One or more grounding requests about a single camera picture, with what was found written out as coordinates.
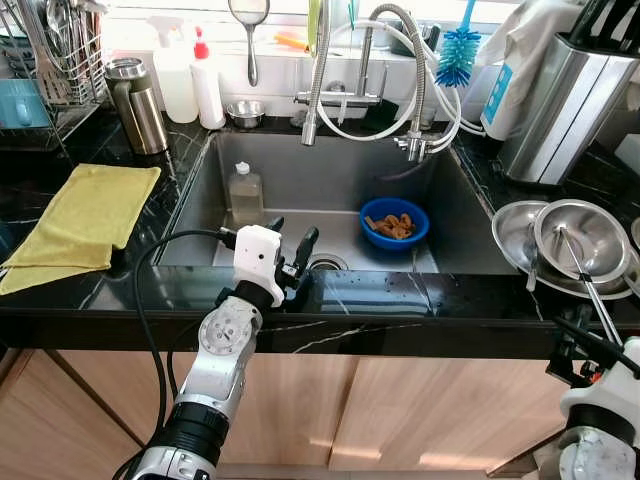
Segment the steel fork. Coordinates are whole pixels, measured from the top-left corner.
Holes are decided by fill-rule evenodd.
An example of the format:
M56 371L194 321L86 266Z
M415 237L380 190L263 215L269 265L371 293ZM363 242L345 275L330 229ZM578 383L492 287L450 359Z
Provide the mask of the steel fork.
M536 285L538 285L540 262L540 251L538 248L538 244L536 244L536 241L534 241L534 239L526 239L524 244L524 252L525 256L527 257L527 262L529 262L525 289L527 292L532 293L536 291Z

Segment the wide steel plate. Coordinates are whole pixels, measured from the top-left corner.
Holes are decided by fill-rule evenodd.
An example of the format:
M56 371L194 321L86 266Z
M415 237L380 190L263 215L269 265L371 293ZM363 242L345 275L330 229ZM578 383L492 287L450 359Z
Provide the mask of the wide steel plate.
M525 241L534 241L534 232L532 232L532 221L538 215L540 210L550 202L527 200L512 202L506 206L500 207L495 212L492 219L492 236L495 243L498 244L500 251L506 260L513 266L529 275L529 260L525 256ZM575 239L566 239L563 234L559 234L564 246L570 248L573 259L576 259L577 252L575 247L577 242ZM637 273L634 266L637 257L632 255L630 247L628 247L628 269L625 274L612 282L594 282L596 291L603 300L622 300L622 298L630 297L636 294L635 285L637 283ZM539 262L538 283L540 285L548 285L556 291L571 294L588 300L590 294L585 289L585 284L581 282L580 276L575 279L572 276L561 273L553 268L547 260L541 256Z

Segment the steel sink drain strainer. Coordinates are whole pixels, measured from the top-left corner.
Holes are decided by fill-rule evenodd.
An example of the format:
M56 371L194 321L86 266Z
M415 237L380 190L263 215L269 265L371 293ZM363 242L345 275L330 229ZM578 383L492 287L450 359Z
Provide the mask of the steel sink drain strainer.
M307 260L307 269L343 271L349 270L349 265L346 260L335 253L312 253Z

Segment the clear soap bottle white cap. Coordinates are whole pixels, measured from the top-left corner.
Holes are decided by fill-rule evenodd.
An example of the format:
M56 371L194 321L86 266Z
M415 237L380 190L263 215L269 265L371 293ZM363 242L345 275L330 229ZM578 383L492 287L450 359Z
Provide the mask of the clear soap bottle white cap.
M262 180L247 163L236 164L236 174L228 180L230 228L239 229L247 225L260 225L265 218L262 205Z

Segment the stainless steel sink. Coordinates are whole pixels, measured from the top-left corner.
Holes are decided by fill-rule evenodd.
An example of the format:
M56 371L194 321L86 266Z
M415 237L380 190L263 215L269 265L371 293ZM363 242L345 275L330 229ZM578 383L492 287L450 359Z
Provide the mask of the stainless steel sink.
M230 227L227 184L241 161L260 174L265 218L285 219L287 259L307 229L316 227L314 253L335 253L349 270L513 273L492 237L493 207L477 191L465 160L445 150L410 174L406 151L389 140L320 137L303 146L296 134L215 134L184 183L168 230ZM411 250L380 250L362 236L358 211L380 197L404 198L428 215L429 233Z

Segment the brown food scraps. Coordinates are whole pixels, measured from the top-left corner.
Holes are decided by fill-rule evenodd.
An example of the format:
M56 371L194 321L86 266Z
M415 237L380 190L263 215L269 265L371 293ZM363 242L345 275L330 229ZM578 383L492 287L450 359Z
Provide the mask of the brown food scraps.
M399 215L387 214L380 219L365 215L364 224L379 236L397 239L397 241L404 241L417 232L417 225L413 223L413 219L407 212Z

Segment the blue plastic bowl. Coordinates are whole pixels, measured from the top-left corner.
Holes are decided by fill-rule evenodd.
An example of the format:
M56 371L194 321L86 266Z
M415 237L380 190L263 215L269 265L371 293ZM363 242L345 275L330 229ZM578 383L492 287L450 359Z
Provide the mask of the blue plastic bowl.
M399 215L402 212L407 212L413 219L413 223L417 225L417 232L408 239L392 239L379 236L378 233L372 232L364 224L365 215L380 219L387 214ZM404 198L380 197L367 201L358 211L358 228L360 228L366 241L374 244L380 250L406 251L411 250L412 247L415 247L417 243L426 237L430 230L430 220L419 205L412 204L412 202L404 200Z

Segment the deep steel bowl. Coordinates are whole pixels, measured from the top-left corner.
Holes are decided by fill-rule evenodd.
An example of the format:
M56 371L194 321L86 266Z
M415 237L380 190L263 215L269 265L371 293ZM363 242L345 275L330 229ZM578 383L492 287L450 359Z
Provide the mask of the deep steel bowl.
M595 282L612 282L628 269L625 229L603 207L588 201L563 198L550 202L535 216L532 232L541 256L572 278L579 278L580 271L559 234L577 242L576 257Z

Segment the small steel bowl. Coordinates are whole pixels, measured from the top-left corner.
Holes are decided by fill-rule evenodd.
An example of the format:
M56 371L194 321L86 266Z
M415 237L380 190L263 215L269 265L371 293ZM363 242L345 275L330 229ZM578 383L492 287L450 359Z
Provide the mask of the small steel bowl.
M233 127L253 129L265 118L266 106L260 100L238 100L225 105L225 110Z

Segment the light wood cabinet door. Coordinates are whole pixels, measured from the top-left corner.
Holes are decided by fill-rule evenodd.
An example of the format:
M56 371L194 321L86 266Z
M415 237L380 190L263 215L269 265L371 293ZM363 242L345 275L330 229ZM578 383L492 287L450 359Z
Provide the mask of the light wood cabinet door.
M329 466L492 471L557 433L567 392L543 360L365 357Z
M132 434L150 439L159 406L150 353L59 355ZM253 355L220 465L325 466L357 362L343 355Z
M0 381L0 480L111 480L138 445L38 349Z

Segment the chrome upright mixer tap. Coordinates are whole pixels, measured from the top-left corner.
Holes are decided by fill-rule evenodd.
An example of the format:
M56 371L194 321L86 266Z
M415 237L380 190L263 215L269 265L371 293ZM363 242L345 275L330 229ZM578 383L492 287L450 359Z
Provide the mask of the chrome upright mixer tap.
M369 92L369 63L372 55L371 45L372 36L376 29L385 29L387 24L378 22L378 20L356 20L352 26L342 26L339 31L343 29L357 29L365 28L365 40L361 47L360 60L358 60L358 77L356 83L355 92L335 91L335 90L323 90L323 109L325 106L338 106L338 108L348 108L348 106L355 106L355 108L370 108L372 105L378 104L381 97L379 95L371 95ZM294 101L305 104L305 95L307 91L297 93L294 96ZM301 116L300 127L302 128L303 119L305 119L306 110L303 111Z

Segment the white bottle red cap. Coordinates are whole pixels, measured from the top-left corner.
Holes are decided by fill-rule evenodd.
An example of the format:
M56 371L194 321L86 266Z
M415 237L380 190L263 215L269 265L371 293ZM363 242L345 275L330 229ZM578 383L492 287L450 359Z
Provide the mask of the white bottle red cap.
M212 52L204 38L204 29L195 27L195 46L191 72L195 82L195 97L198 106L198 120L201 127L209 131L223 128L225 119L224 106L221 104L220 69L211 59Z

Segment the white spray bottle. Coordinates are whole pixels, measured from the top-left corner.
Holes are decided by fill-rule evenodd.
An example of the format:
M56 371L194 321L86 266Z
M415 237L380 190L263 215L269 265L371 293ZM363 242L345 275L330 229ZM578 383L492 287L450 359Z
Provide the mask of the white spray bottle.
M195 122L198 106L191 70L195 61L195 33L184 27L183 19L173 15L151 15L146 20L155 28L159 40L159 46L152 51L152 63L165 114L174 123Z

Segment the steel thermos flask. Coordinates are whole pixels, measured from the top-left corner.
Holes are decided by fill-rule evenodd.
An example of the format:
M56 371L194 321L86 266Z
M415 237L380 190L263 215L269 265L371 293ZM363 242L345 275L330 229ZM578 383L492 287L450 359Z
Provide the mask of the steel thermos flask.
M134 154L168 151L157 87L145 63L140 58L113 59L106 64L105 73L111 102L122 119Z

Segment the orange-yellow plastic utensil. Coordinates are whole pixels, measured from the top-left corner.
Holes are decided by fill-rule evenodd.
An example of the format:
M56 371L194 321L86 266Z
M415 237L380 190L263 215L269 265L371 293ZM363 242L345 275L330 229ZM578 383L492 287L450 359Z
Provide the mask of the orange-yellow plastic utensil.
M296 51L307 51L308 42L297 32L288 31L288 29L279 29L273 35L275 44L285 47L285 49L293 49Z

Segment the chrome spring gooseneck tap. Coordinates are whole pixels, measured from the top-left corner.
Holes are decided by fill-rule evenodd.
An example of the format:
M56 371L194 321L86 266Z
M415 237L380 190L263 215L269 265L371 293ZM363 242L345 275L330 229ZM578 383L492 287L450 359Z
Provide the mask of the chrome spring gooseneck tap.
M422 157L426 155L428 150L428 142L422 137L421 133L421 115L422 110L425 109L425 102L428 99L428 74L430 70L428 68L428 47L426 47L424 40L422 40L419 26L417 26L416 20L412 18L412 15L408 10L403 9L402 6L398 6L392 3L385 3L379 6L375 6L369 15L369 20L376 20L381 13L393 13L396 14L399 20L401 20L404 27L404 44L410 45L413 50L413 58L415 58L415 91L413 91L413 106L412 108L403 108L403 118L398 120L392 128L387 129L385 132L375 134L372 137L372 141L383 140L387 138L390 133L396 131L399 125L404 122L410 122L410 129L404 137L407 141L406 151L408 159L411 163L421 163Z

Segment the yellow dish cloth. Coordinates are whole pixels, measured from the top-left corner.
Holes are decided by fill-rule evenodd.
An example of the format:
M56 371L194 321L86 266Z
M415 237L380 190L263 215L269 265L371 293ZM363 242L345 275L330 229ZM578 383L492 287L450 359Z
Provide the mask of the yellow dish cloth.
M78 165L36 228L0 264L0 296L109 269L160 175L157 166Z

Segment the stainless steel knife block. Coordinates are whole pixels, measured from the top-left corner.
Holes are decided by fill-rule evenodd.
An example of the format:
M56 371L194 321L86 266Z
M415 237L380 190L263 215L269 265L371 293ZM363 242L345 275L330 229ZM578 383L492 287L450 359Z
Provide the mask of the stainless steel knife block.
M557 33L526 97L524 118L498 157L512 182L561 186L625 96L636 52L591 49Z

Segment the steel round skimmer ladle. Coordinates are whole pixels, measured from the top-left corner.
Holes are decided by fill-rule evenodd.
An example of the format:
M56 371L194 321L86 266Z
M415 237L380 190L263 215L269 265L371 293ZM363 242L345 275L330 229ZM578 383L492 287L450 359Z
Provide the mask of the steel round skimmer ladle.
M255 47L255 31L270 13L271 0L227 0L229 13L242 24L246 33L246 77L250 86L259 84L259 61Z

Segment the white water filter blue label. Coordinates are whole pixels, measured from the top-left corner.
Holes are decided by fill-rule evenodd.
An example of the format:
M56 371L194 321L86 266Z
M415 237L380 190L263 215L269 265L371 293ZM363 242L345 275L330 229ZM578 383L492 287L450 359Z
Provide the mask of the white water filter blue label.
M486 136L506 141L515 133L524 118L525 100L529 96L531 82L538 76L536 70L538 64L526 58L509 59L495 70L495 83L481 111Z

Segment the blue bottle brush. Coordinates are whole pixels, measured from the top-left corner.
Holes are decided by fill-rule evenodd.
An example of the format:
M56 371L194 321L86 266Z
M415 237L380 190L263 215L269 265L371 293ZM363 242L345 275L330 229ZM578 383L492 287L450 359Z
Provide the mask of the blue bottle brush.
M467 0L460 23L444 32L438 55L435 84L440 87L466 87L472 77L477 50L483 36L471 27L477 0Z

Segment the blue mug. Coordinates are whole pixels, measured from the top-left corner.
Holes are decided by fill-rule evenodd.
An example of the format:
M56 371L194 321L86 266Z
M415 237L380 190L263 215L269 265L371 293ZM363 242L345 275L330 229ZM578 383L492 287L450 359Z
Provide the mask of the blue mug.
M0 128L42 128L51 125L32 79L0 79Z

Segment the white draped cloth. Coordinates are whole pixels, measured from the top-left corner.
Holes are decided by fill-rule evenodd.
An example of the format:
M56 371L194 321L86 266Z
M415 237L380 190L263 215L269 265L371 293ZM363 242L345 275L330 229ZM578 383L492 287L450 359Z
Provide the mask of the white draped cloth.
M524 0L515 12L495 31L494 35L481 46L477 61L483 67L494 67L509 59L526 58L538 64L538 70L547 59L552 42L558 38L568 41L573 23L582 10L586 0ZM621 50L607 49L599 40L605 17L611 9L613 0L598 23L593 28L594 46L590 49L616 55L632 55L639 50L639 14L636 13L631 24L627 44Z

